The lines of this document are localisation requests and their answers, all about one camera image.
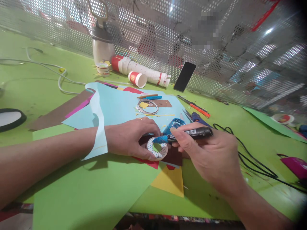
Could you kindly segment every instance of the black cable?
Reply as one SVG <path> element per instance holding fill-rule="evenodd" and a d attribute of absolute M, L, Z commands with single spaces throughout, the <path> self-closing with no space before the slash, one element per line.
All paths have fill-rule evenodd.
<path fill-rule="evenodd" d="M 213 127 L 214 127 L 215 129 L 217 129 L 217 130 L 218 130 L 217 127 L 219 127 L 219 128 L 222 129 L 224 132 L 228 132 L 228 133 L 234 135 L 234 133 L 233 133 L 233 131 L 232 131 L 232 129 L 231 129 L 230 127 L 223 128 L 223 127 L 221 127 L 221 126 L 218 125 L 218 124 L 213 124 Z M 278 179 L 278 175 L 277 175 L 276 173 L 274 173 L 271 169 L 269 169 L 267 166 L 265 166 L 265 165 L 262 164 L 259 160 L 257 160 L 257 159 L 248 151 L 248 149 L 246 148 L 246 146 L 243 144 L 243 142 L 242 142 L 239 138 L 237 138 L 237 140 L 240 142 L 240 144 L 242 145 L 242 147 L 244 148 L 244 150 L 247 152 L 247 154 L 248 154 L 254 161 L 256 161 L 259 165 L 261 165 L 262 167 L 264 167 L 264 168 L 267 169 L 268 171 L 266 171 L 265 169 L 263 169 L 263 168 L 261 168 L 260 166 L 256 165 L 254 162 L 252 162 L 250 159 L 248 159 L 244 154 L 242 154 L 242 153 L 240 153 L 240 152 L 238 151 L 239 159 L 240 159 L 241 162 L 245 165 L 245 167 L 247 167 L 248 169 L 250 169 L 250 170 L 252 170 L 252 171 L 254 171 L 254 172 L 256 172 L 256 173 L 259 173 L 259 174 L 261 174 L 261 175 L 264 175 L 264 176 L 267 176 L 267 177 L 269 177 L 269 178 L 272 178 L 272 179 L 274 179 L 274 180 L 276 180 L 276 181 L 279 181 L 279 182 L 281 182 L 281 183 L 283 183 L 283 184 L 285 184 L 285 185 L 288 185 L 288 186 L 291 187 L 291 188 L 294 188 L 294 189 L 296 189 L 296 190 L 298 190 L 298 191 L 300 191 L 300 192 L 303 192 L 303 193 L 306 193 L 306 194 L 307 194 L 307 191 L 306 191 L 306 190 L 302 190 L 302 189 L 300 189 L 300 188 L 298 188 L 298 187 L 296 187 L 296 186 L 293 186 L 293 185 L 291 185 L 291 184 L 289 184 L 289 183 L 287 183 L 287 182 L 284 182 L 284 181 Z M 245 161 L 243 160 L 243 158 L 245 158 L 249 163 L 251 163 L 253 166 L 255 166 L 256 168 L 258 168 L 258 169 L 261 170 L 262 172 L 260 172 L 260 171 L 258 171 L 258 170 L 256 170 L 256 169 L 253 169 L 253 168 L 251 168 L 250 166 L 248 166 L 248 165 L 245 163 Z"/>

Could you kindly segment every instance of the power cord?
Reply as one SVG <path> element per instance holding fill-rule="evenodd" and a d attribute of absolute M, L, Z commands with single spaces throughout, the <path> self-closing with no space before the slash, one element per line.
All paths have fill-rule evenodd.
<path fill-rule="evenodd" d="M 73 80 L 70 80 L 69 78 L 65 77 L 64 75 L 66 74 L 67 70 L 61 66 L 58 66 L 58 65 L 53 65 L 53 64 L 48 64 L 48 63 L 42 63 L 42 62 L 37 62 L 37 61 L 34 61 L 31 59 L 30 55 L 29 55 L 29 49 L 35 49 L 37 52 L 40 52 L 40 53 L 43 53 L 42 50 L 40 49 L 37 49 L 37 48 L 33 48 L 33 47 L 26 47 L 26 53 L 27 53 L 27 57 L 29 59 L 29 61 L 27 60 L 19 60 L 19 59 L 9 59 L 9 58 L 0 58 L 0 60 L 2 61 L 20 61 L 20 62 L 29 62 L 29 63 L 34 63 L 34 64 L 38 64 L 38 65 L 41 65 L 49 70 L 51 70 L 52 72 L 55 72 L 56 74 L 60 75 L 59 79 L 58 79 L 58 87 L 59 89 L 64 92 L 64 93 L 69 93 L 69 94 L 80 94 L 80 93 L 76 93 L 76 92 L 69 92 L 69 91 L 66 91 L 66 90 L 63 90 L 62 87 L 61 87 L 61 79 L 62 77 L 67 79 L 68 81 L 70 82 L 73 82 L 73 83 L 76 83 L 76 84 L 79 84 L 79 85 L 86 85 L 86 83 L 82 83 L 82 82 L 77 82 L 77 81 L 73 81 Z M 57 67 L 58 69 L 64 69 L 64 72 L 63 73 L 59 73 L 57 71 L 54 71 L 53 69 L 49 68 L 47 65 L 49 66 L 53 66 L 53 67 Z"/>
<path fill-rule="evenodd" d="M 219 130 L 218 128 L 220 128 L 220 129 L 223 130 L 224 132 L 228 132 L 228 133 L 234 135 L 234 133 L 233 133 L 233 131 L 232 131 L 232 129 L 231 129 L 230 127 L 223 128 L 223 127 L 221 127 L 221 126 L 218 125 L 218 124 L 213 124 L 213 127 L 214 127 L 215 129 L 217 129 L 217 130 Z M 298 188 L 298 187 L 296 187 L 296 186 L 293 186 L 293 185 L 291 185 L 291 184 L 289 184 L 289 183 L 287 183 L 287 182 L 284 182 L 284 181 L 278 179 L 278 175 L 277 175 L 276 173 L 274 173 L 271 169 L 269 169 L 267 166 L 265 166 L 265 165 L 262 164 L 259 160 L 257 160 L 257 159 L 248 151 L 248 149 L 245 147 L 245 145 L 243 144 L 243 142 L 242 142 L 239 138 L 237 138 L 237 140 L 240 142 L 240 144 L 242 145 L 242 147 L 244 148 L 244 150 L 247 152 L 247 154 L 248 154 L 254 161 L 256 161 L 259 165 L 261 165 L 261 166 L 264 167 L 265 169 L 262 168 L 262 167 L 260 167 L 259 165 L 255 164 L 255 163 L 252 162 L 250 159 L 248 159 L 245 155 L 243 155 L 242 153 L 240 153 L 240 152 L 238 151 L 239 158 L 240 158 L 241 162 L 245 165 L 245 167 L 247 167 L 248 169 L 250 169 L 250 170 L 252 170 L 252 171 L 254 171 L 254 172 L 256 172 L 256 173 L 259 173 L 259 174 L 261 174 L 261 175 L 264 175 L 264 176 L 267 176 L 267 177 L 269 177 L 269 178 L 272 178 L 272 179 L 274 179 L 274 180 L 276 180 L 276 181 L 279 181 L 279 182 L 281 182 L 281 183 L 283 183 L 283 184 L 285 184 L 285 185 L 288 185 L 288 186 L 291 187 L 291 188 L 294 188 L 294 189 L 296 189 L 296 190 L 298 190 L 298 191 L 300 191 L 300 192 L 303 192 L 303 193 L 306 193 L 306 194 L 307 194 L 307 191 L 306 191 L 306 190 L 302 190 L 302 189 L 300 189 L 300 188 Z M 257 169 L 259 169 L 261 172 L 258 171 L 258 170 L 256 170 L 256 169 L 251 168 L 250 166 L 248 166 L 248 165 L 246 164 L 246 162 L 243 160 L 243 158 L 246 159 L 246 160 L 247 160 L 249 163 L 251 163 L 253 166 L 255 166 Z"/>

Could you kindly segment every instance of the metal ring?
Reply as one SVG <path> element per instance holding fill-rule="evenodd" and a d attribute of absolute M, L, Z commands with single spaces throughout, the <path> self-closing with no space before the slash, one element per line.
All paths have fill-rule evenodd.
<path fill-rule="evenodd" d="M 149 113 L 149 112 L 146 112 L 145 110 L 143 110 L 141 107 L 140 107 L 140 103 L 141 102 L 150 102 L 152 103 L 154 106 L 157 107 L 157 111 L 153 112 L 153 113 Z M 139 110 L 143 113 L 143 114 L 148 114 L 148 115 L 155 115 L 157 112 L 159 112 L 159 106 L 152 100 L 148 100 L 148 99 L 141 99 L 139 102 L 138 102 L 138 108 Z"/>

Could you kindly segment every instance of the red pipe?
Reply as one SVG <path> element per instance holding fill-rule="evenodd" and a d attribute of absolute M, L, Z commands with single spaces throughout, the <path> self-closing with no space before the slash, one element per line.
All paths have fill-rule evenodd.
<path fill-rule="evenodd" d="M 280 2 L 280 0 L 277 0 L 277 2 L 275 2 L 271 9 L 269 9 L 263 16 L 262 18 L 256 23 L 256 25 L 252 28 L 252 31 L 255 32 L 259 26 L 262 25 L 262 23 L 268 18 L 268 16 L 270 16 L 270 14 L 274 11 L 274 9 L 276 8 L 277 4 Z"/>

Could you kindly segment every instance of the black marker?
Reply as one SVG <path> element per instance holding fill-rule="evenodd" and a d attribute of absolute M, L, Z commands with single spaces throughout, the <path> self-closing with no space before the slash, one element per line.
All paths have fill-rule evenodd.
<path fill-rule="evenodd" d="M 211 128 L 209 127 L 199 127 L 196 129 L 191 129 L 185 131 L 187 134 L 189 134 L 194 140 L 200 140 L 204 138 L 208 138 L 213 136 L 213 132 Z M 153 143 L 171 143 L 177 141 L 173 134 L 165 135 L 157 137 L 153 140 Z"/>

